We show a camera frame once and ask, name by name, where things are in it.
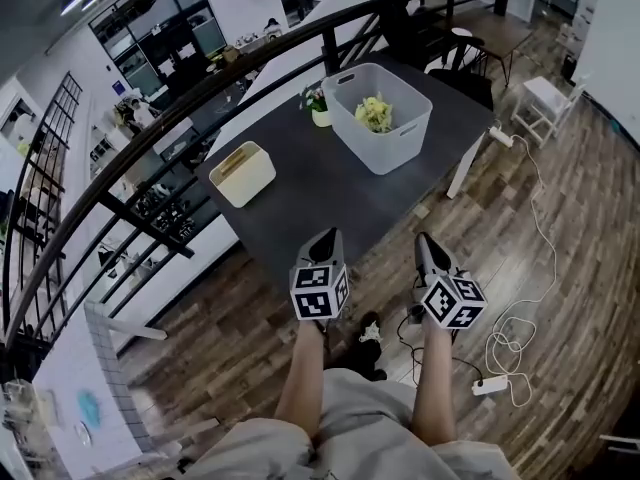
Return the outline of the brown wooden table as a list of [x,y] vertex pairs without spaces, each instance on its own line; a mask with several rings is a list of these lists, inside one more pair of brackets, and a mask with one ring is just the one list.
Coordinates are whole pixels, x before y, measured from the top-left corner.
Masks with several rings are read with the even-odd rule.
[[497,15],[484,8],[475,8],[445,18],[436,24],[441,30],[462,28],[484,41],[481,50],[500,62],[505,86],[509,86],[513,55],[532,34],[529,23],[506,14]]

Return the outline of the person's grey shirt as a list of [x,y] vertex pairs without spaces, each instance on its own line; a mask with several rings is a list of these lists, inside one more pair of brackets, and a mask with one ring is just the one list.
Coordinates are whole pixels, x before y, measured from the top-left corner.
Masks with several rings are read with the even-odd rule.
[[454,441],[429,447],[409,429],[415,389],[370,382],[333,369],[324,374],[315,439],[280,420],[235,425],[187,480],[519,480],[501,449]]

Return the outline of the black stool with white seat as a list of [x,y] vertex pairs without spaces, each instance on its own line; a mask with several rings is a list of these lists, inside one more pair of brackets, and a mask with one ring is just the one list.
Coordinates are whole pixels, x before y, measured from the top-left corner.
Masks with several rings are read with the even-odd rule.
[[485,41],[460,27],[452,28],[451,33],[454,36],[455,49],[450,69],[452,71],[476,70],[479,75],[485,76],[488,63],[484,50]]

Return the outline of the black glass cabinet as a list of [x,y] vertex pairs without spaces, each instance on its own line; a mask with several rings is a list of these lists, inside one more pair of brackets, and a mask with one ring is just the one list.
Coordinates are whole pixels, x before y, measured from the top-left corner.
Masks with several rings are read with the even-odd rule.
[[227,46],[208,0],[116,0],[90,29],[148,101],[183,94]]

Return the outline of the cream desk organizer box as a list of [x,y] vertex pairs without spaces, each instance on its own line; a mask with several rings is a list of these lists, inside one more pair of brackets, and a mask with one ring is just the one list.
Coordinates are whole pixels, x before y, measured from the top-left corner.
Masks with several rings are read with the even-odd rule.
[[244,142],[209,172],[209,181],[235,208],[244,207],[275,178],[270,155],[253,141]]

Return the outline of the potted plant in white pot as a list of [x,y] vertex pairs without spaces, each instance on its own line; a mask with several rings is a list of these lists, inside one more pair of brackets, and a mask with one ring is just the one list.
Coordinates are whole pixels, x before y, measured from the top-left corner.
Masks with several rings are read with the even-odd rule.
[[301,102],[299,107],[310,112],[314,124],[320,128],[326,128],[331,125],[331,118],[328,106],[324,96],[324,92],[320,86],[311,88],[305,87],[301,93]]

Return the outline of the white tiled counter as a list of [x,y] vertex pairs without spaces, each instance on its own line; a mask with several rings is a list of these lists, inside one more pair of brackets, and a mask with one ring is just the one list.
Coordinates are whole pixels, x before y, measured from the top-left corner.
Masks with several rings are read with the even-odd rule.
[[[71,480],[88,480],[166,457],[134,404],[118,362],[113,331],[153,340],[167,338],[162,330],[105,317],[89,305],[69,318],[32,381],[45,427]],[[83,389],[96,396],[101,410],[100,427],[86,425],[91,447],[85,447],[74,430],[83,422],[76,399]]]

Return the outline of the black mesh office chair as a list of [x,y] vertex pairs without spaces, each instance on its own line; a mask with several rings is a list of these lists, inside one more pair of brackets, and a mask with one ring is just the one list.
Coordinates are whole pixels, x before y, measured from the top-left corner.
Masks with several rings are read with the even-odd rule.
[[433,43],[437,43],[435,35],[438,35],[442,38],[444,60],[447,60],[451,52],[454,53],[454,58],[449,68],[432,68],[427,74],[493,111],[491,81],[474,73],[471,67],[463,66],[466,50],[479,49],[484,41],[474,36],[438,30],[429,38],[428,34],[419,31],[416,16],[409,15],[408,2],[409,0],[381,0],[380,26],[390,55],[398,62],[424,72],[429,62],[429,50]]

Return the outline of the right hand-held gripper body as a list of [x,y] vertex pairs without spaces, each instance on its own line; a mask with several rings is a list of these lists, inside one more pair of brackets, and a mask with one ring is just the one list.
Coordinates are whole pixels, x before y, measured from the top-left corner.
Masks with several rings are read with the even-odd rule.
[[414,240],[414,259],[418,285],[413,289],[415,306],[423,316],[429,316],[442,329],[468,329],[488,307],[479,284],[464,270],[453,253],[443,246],[452,260],[445,268],[426,268],[424,236],[420,232]]

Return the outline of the black metal railing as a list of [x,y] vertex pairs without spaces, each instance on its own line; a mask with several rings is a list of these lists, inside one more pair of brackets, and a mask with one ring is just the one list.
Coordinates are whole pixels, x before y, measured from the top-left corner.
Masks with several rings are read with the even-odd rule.
[[218,131],[260,100],[317,66],[335,73],[370,52],[381,38],[378,1],[350,7],[306,26],[291,38],[262,47],[207,83],[211,100],[251,70],[314,39],[319,53],[214,120],[170,160],[119,198],[117,182],[134,161],[117,155],[105,175],[96,177],[76,203],[64,210],[71,188],[66,160],[68,135],[81,88],[63,78],[43,133],[29,149],[8,214],[2,268],[2,346],[46,351],[73,314],[119,261],[124,272],[101,296],[119,315],[139,292],[174,262],[184,268],[173,276],[181,287],[192,284],[233,243],[230,227],[211,198],[191,198],[195,169],[201,166]]

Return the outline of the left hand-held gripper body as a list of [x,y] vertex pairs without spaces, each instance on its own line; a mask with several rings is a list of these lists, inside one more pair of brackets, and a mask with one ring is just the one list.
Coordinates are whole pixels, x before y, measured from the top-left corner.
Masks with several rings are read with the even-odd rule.
[[[325,262],[310,259],[310,247],[326,231],[336,231],[333,256]],[[290,269],[290,297],[299,320],[338,318],[349,298],[349,280],[344,261],[342,233],[329,228],[307,241],[298,251],[296,264]]]

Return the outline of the person's right forearm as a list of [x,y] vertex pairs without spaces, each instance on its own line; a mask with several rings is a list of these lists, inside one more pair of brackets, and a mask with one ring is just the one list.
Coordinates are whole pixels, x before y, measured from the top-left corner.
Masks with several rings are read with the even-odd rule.
[[411,431],[427,446],[456,440],[452,395],[451,334],[429,316],[422,320],[424,343]]

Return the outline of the white square stool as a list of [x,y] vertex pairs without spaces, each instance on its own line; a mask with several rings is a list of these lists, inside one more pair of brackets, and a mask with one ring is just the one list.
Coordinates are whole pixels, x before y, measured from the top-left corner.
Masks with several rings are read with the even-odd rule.
[[568,95],[543,76],[524,82],[510,120],[521,125],[542,148],[562,130],[589,77],[589,74],[580,76]]

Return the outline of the translucent white plastic bin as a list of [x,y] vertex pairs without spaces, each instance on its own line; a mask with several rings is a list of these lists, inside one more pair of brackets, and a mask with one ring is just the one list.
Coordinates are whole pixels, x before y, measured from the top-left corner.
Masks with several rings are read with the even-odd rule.
[[[426,135],[432,102],[380,65],[364,63],[321,83],[334,132],[364,165],[385,175],[416,157]],[[366,97],[382,94],[393,106],[392,130],[372,133],[354,113]]]

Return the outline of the blue cloth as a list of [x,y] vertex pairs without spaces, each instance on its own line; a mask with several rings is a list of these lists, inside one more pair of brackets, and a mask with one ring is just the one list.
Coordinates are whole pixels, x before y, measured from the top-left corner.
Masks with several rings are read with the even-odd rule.
[[76,395],[82,421],[91,428],[99,428],[101,425],[100,403],[96,396],[89,390],[79,390]]

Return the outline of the yellow flowers bouquet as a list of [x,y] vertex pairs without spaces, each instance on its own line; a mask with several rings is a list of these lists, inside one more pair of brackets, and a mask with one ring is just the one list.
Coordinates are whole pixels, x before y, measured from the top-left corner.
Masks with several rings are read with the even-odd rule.
[[378,92],[357,105],[354,117],[372,133],[384,134],[392,130],[392,111],[393,106],[386,103]]

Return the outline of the person's left forearm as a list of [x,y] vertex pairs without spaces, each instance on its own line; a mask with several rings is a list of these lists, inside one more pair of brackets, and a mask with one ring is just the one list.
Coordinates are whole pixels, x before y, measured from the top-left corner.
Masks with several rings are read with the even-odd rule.
[[313,321],[298,327],[289,372],[274,418],[300,427],[310,437],[318,432],[322,413],[325,339]]

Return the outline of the person's black shoe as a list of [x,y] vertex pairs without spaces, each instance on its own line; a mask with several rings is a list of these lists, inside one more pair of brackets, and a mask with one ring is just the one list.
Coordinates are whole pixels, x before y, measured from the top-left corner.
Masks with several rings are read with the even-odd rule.
[[370,311],[361,318],[358,341],[360,343],[381,342],[381,319],[377,312]]
[[354,341],[344,358],[344,367],[354,371],[371,382],[387,379],[386,372],[376,366],[382,349],[376,340]]

